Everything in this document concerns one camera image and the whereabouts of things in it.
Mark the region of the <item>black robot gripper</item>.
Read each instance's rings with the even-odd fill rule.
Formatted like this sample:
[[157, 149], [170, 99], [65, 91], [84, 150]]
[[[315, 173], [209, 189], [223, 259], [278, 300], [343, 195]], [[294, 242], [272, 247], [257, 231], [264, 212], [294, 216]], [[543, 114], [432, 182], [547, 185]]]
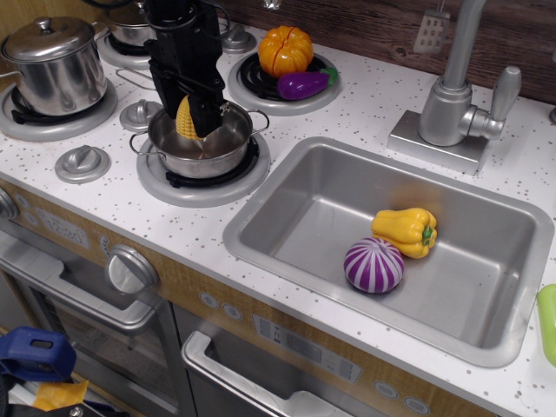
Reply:
[[225, 83], [216, 68], [222, 55], [218, 17], [195, 15], [159, 24], [151, 17], [149, 23], [156, 33], [156, 39], [146, 42], [149, 69], [166, 113], [176, 118], [189, 95], [196, 133], [209, 136], [229, 112], [222, 95]]

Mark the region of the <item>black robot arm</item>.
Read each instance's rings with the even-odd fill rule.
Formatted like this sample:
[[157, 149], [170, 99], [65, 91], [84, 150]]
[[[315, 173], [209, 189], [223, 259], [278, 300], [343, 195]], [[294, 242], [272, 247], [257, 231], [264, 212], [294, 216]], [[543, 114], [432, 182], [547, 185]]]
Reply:
[[149, 69], [168, 116], [189, 101], [195, 132], [205, 137], [222, 126], [228, 103], [216, 68], [222, 55], [221, 29], [212, 1], [148, 1], [147, 20], [156, 37], [144, 43]]

